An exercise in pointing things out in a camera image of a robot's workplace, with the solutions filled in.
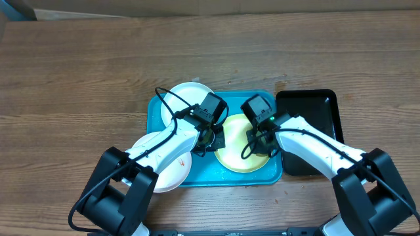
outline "black cable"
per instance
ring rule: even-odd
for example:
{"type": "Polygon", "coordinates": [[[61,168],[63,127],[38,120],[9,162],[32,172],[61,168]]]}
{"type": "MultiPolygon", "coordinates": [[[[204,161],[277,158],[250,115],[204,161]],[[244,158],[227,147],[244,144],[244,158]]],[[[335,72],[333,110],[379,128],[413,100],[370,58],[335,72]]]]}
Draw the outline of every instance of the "black cable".
{"type": "Polygon", "coordinates": [[[191,105],[190,105],[190,104],[189,104],[186,100],[184,100],[184,98],[181,98],[180,96],[176,95],[174,92],[171,92],[171,91],[167,90],[166,88],[156,87],[156,88],[155,88],[155,92],[156,92],[157,96],[159,97],[159,99],[162,101],[162,103],[163,103],[163,104],[166,104],[166,102],[164,103],[163,98],[162,98],[160,95],[158,95],[159,93],[158,93],[157,89],[162,90],[162,91],[165,91],[165,92],[167,92],[167,93],[170,93],[170,94],[172,94],[173,96],[176,96],[179,100],[183,101],[183,102],[184,102],[187,106],[189,106],[189,107],[191,106],[191,105]]]}
{"type": "Polygon", "coordinates": [[[113,176],[115,176],[116,174],[120,173],[122,170],[125,170],[126,168],[128,168],[129,166],[131,166],[132,164],[136,163],[138,160],[140,160],[141,158],[147,156],[148,154],[150,154],[151,152],[153,152],[154,150],[156,150],[158,147],[162,146],[164,143],[166,143],[167,141],[169,141],[177,132],[178,129],[178,123],[177,123],[177,119],[175,119],[175,114],[173,113],[173,111],[171,110],[171,108],[169,107],[169,105],[165,102],[165,100],[161,97],[160,93],[158,92],[158,90],[163,90],[165,92],[168,92],[174,96],[176,96],[177,98],[179,98],[180,100],[182,100],[183,102],[185,102],[188,105],[188,108],[190,109],[194,109],[196,108],[198,105],[194,105],[191,106],[188,102],[186,102],[184,99],[182,99],[180,96],[176,95],[175,93],[165,89],[165,88],[155,88],[155,93],[157,95],[157,97],[162,101],[163,105],[165,105],[165,107],[169,110],[169,113],[172,115],[172,118],[174,120],[174,124],[175,127],[172,130],[172,132],[170,133],[170,135],[168,135],[168,137],[166,137],[164,140],[162,140],[160,143],[156,144],[154,147],[151,147],[149,150],[146,150],[143,154],[139,155],[138,157],[135,157],[134,159],[131,159],[130,161],[128,161],[127,163],[125,163],[124,165],[122,165],[121,167],[115,169],[110,175],[108,175],[106,178],[104,178],[103,180],[101,180],[99,183],[97,183],[97,185],[95,185],[94,187],[92,187],[91,190],[89,190],[86,194],[84,194],[84,196],[82,196],[72,207],[72,209],[70,210],[69,214],[68,214],[68,225],[76,231],[81,231],[81,232],[88,232],[88,233],[106,233],[105,231],[101,230],[101,229],[91,229],[91,228],[85,228],[85,227],[79,227],[74,225],[73,223],[73,215],[74,212],[76,211],[76,209],[79,207],[80,203],[83,202],[87,197],[90,197],[90,195],[92,194],[92,192],[98,188],[99,186],[101,186],[102,184],[104,184],[105,182],[109,181],[113,176]]]}
{"type": "MultiPolygon", "coordinates": [[[[245,150],[254,142],[258,142],[258,140],[262,137],[268,136],[269,134],[274,134],[275,132],[299,132],[301,134],[307,134],[315,139],[317,139],[318,141],[320,141],[321,143],[325,144],[327,147],[331,148],[333,151],[337,152],[340,156],[344,157],[346,160],[350,161],[351,163],[355,164],[358,168],[360,168],[361,170],[363,170],[367,175],[369,175],[370,177],[372,177],[373,179],[376,180],[376,182],[378,184],[381,184],[382,187],[384,187],[389,193],[393,194],[395,197],[397,197],[410,211],[411,213],[416,217],[417,221],[420,224],[420,215],[419,213],[410,205],[408,204],[408,202],[401,197],[401,195],[399,195],[397,192],[395,192],[395,190],[393,190],[391,187],[389,187],[389,185],[387,183],[385,183],[382,179],[380,179],[380,177],[378,177],[376,174],[372,173],[372,171],[368,170],[366,167],[364,167],[361,163],[359,163],[358,161],[354,160],[353,158],[349,157],[345,152],[341,151],[340,149],[336,148],[334,145],[330,144],[329,142],[327,142],[326,140],[324,140],[323,138],[319,137],[316,134],[313,134],[307,130],[300,130],[297,128],[278,128],[278,129],[274,129],[270,132],[266,132],[262,135],[258,135],[257,137],[255,137],[255,139],[253,139],[251,142],[249,142],[247,145],[245,145],[245,147],[242,150],[241,153],[241,158],[242,159],[246,159],[247,157],[244,157],[243,154],[245,153],[245,150]]],[[[390,232],[387,235],[407,235],[407,236],[417,236],[420,235],[420,229],[415,232],[415,233],[396,233],[396,232],[390,232]]]]}
{"type": "Polygon", "coordinates": [[[221,122],[219,122],[217,125],[215,125],[215,130],[217,130],[220,126],[223,125],[223,123],[226,121],[228,116],[229,116],[229,106],[228,106],[228,104],[226,104],[226,115],[224,116],[224,118],[221,122]]]}
{"type": "Polygon", "coordinates": [[[198,154],[196,153],[196,155],[197,155],[197,156],[199,156],[199,157],[204,157],[206,153],[207,153],[207,148],[206,148],[206,147],[204,147],[203,154],[198,155],[198,154]]]}
{"type": "Polygon", "coordinates": [[[277,154],[280,152],[280,148],[279,149],[277,149],[276,150],[276,152],[274,152],[274,153],[269,153],[268,154],[268,157],[275,157],[275,156],[277,156],[277,154]]]}

